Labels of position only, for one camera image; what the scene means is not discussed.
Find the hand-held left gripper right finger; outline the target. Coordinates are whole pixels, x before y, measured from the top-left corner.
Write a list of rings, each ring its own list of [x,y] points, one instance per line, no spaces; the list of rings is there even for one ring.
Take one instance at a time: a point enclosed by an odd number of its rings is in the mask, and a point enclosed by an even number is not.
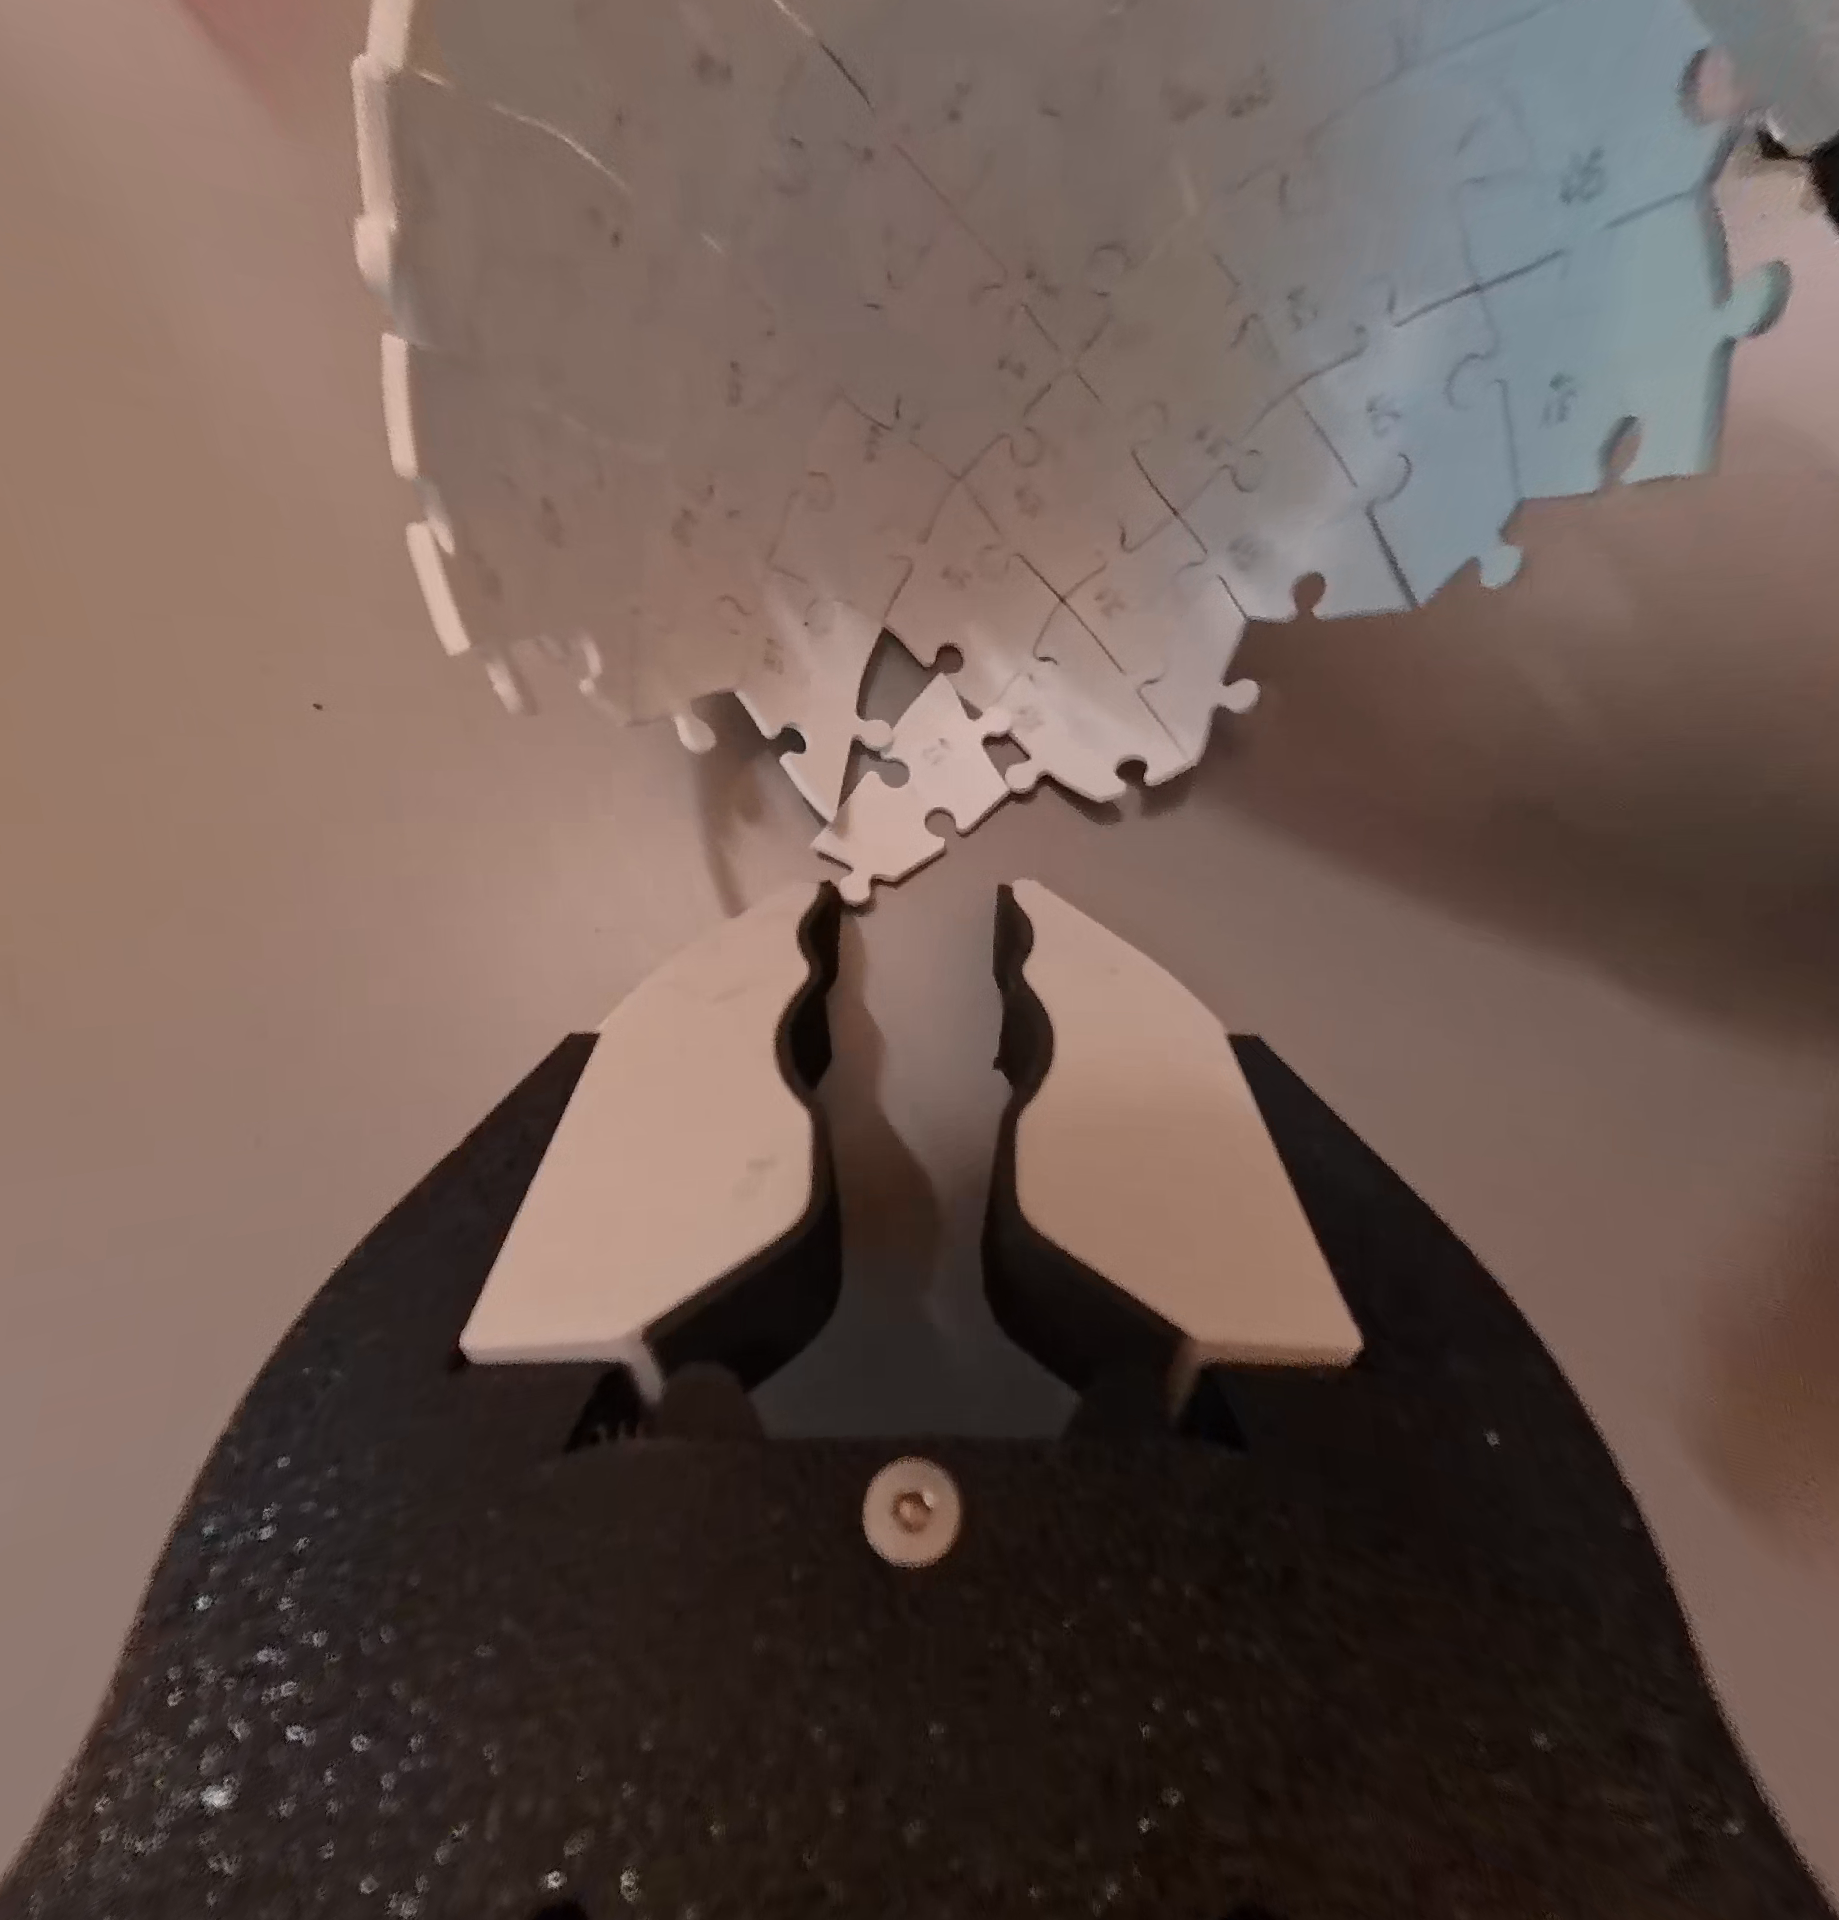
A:
[[[1031,878],[999,887],[995,978],[982,1284],[1004,1334],[1079,1410],[1353,1366],[1363,1331],[1215,1011]]]

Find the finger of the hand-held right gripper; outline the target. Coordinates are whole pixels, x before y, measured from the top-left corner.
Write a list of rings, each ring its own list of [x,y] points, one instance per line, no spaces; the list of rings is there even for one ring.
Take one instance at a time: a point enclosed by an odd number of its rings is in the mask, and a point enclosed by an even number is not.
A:
[[[1839,1],[1709,1],[1764,156],[1795,158],[1839,234]]]

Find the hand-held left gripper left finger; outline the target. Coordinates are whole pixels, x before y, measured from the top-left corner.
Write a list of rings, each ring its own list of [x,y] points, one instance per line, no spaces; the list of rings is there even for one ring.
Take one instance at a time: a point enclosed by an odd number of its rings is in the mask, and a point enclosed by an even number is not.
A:
[[[690,1365],[756,1384],[830,1303],[758,1331],[764,1267],[822,1209],[830,1153],[811,1090],[830,1048],[839,892],[790,883],[715,924],[601,1021],[458,1334],[475,1366],[601,1362],[645,1403]]]

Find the single white jigsaw piece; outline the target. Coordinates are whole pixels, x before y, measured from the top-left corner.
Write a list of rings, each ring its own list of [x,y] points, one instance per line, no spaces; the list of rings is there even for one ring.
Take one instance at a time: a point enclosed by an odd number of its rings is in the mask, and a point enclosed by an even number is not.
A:
[[[1012,798],[1007,775],[988,752],[1012,736],[1012,722],[1006,703],[969,707],[946,675],[933,675],[916,693],[882,749],[906,778],[865,774],[812,842],[843,870],[835,893],[848,908],[868,906],[882,880],[898,883],[946,850],[930,825],[937,814],[964,836]]]

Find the partly built puzzle ball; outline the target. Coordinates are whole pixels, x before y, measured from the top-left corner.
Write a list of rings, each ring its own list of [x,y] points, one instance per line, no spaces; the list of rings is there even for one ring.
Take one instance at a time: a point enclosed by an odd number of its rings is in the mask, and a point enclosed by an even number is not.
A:
[[[370,4],[356,263],[450,658],[788,735],[882,636],[1052,778],[1201,753],[1236,638],[1515,573],[1710,466],[1734,277],[1687,4]]]

